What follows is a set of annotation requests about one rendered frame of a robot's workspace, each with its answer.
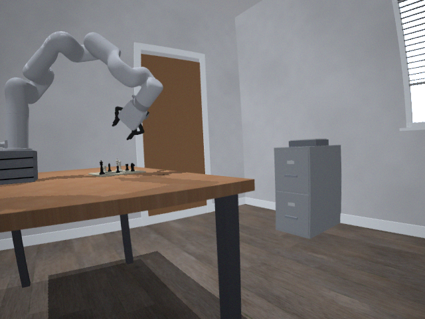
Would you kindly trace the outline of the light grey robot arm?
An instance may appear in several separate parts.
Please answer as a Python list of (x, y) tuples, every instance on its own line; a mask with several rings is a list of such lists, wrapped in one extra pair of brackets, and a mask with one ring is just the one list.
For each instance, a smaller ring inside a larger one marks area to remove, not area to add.
[(141, 86), (137, 95), (132, 95), (132, 103), (142, 112), (149, 109), (163, 90), (162, 83), (147, 68), (128, 66), (120, 59), (121, 50), (98, 33), (88, 33), (81, 45), (72, 35), (63, 31), (55, 32), (47, 37), (23, 67), (23, 75), (33, 81), (11, 78), (5, 84), (6, 140), (0, 143), (2, 151), (33, 150), (29, 148), (28, 104), (37, 102), (52, 84), (54, 72), (51, 65), (58, 53), (72, 62), (100, 58), (112, 76), (122, 84), (131, 88)]

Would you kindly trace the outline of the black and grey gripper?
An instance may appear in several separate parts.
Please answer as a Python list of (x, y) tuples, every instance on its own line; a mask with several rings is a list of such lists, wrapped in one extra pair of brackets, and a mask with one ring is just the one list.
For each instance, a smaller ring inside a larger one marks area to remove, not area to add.
[[(120, 113), (119, 110), (121, 110)], [(129, 140), (132, 139), (134, 135), (144, 133), (144, 129), (141, 123), (145, 119), (146, 115), (147, 111), (142, 112), (138, 110), (133, 105), (132, 100), (130, 100), (123, 108), (119, 106), (115, 107), (116, 117), (112, 126), (117, 125), (117, 123), (121, 120), (131, 130), (131, 134), (127, 137), (127, 140)], [(137, 128), (139, 128), (139, 132), (137, 132)]]

